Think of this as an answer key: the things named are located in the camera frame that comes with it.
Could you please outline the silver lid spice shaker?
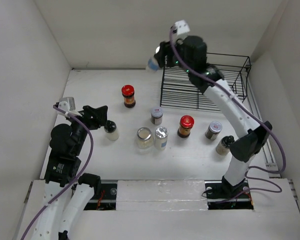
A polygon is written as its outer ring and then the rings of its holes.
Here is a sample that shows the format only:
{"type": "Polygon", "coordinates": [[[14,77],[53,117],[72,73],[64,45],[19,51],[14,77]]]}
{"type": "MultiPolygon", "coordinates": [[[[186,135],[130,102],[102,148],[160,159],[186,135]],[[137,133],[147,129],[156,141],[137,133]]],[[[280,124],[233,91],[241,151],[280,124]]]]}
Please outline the silver lid spice shaker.
{"type": "Polygon", "coordinates": [[[148,62],[145,67],[145,69],[148,72],[157,72],[158,70],[160,70],[162,68],[160,66],[160,49],[161,49],[161,47],[158,46],[155,49],[154,55],[148,59],[148,62]]]}

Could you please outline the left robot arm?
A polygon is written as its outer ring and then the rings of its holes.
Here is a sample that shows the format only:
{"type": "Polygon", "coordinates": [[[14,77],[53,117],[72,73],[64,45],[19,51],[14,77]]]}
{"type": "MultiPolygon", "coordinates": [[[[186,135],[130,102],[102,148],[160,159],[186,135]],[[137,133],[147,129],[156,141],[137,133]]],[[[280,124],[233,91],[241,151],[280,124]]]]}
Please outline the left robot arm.
{"type": "Polygon", "coordinates": [[[23,232],[23,240],[30,229],[33,240],[69,240],[89,200],[102,191],[100,176],[85,170],[94,149],[92,131],[106,125],[108,107],[85,105],[74,111],[59,101],[53,108],[70,124],[59,124],[50,133],[42,207],[23,232]]]}

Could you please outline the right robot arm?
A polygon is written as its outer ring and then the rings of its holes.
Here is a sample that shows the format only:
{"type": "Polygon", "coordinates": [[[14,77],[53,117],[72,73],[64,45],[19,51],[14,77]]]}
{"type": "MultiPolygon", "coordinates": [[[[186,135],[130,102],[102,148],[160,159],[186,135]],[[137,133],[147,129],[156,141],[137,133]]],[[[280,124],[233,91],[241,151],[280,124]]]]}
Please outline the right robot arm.
{"type": "Polygon", "coordinates": [[[199,36],[162,41],[153,56],[155,67],[180,67],[199,92],[209,98],[232,125],[238,139],[230,144],[229,167],[218,188],[222,198],[230,199],[243,190],[252,159],[272,130],[272,125],[251,114],[234,94],[222,72],[207,62],[207,45],[199,36]]]}

